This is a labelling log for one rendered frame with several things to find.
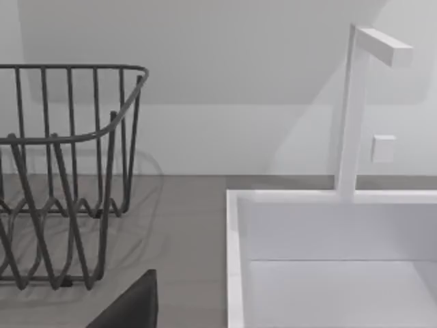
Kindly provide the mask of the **small white square knob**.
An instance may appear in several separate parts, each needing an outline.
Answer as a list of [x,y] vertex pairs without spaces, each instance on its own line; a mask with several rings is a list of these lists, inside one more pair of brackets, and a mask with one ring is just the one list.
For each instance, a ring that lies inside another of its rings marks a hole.
[[374,135],[371,146],[371,161],[373,163],[392,163],[395,155],[394,135]]

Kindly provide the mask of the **white sink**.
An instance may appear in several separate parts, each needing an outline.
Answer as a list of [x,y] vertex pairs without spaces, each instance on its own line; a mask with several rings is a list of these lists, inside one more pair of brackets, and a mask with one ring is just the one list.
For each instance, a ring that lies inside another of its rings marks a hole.
[[437,328],[437,191],[226,192],[227,328]]

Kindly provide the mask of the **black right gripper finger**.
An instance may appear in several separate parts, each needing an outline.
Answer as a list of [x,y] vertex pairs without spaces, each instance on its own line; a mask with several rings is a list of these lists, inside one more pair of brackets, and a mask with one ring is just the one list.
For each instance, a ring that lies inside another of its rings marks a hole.
[[158,328],[158,279],[149,269],[85,328]]

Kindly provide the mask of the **tall white tap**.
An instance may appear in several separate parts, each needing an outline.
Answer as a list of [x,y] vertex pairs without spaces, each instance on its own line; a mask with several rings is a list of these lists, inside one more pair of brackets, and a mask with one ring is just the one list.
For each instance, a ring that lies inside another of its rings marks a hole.
[[343,201],[354,199],[365,112],[366,76],[372,57],[390,68],[412,63],[414,47],[373,27],[350,25],[343,90],[339,165],[335,191]]

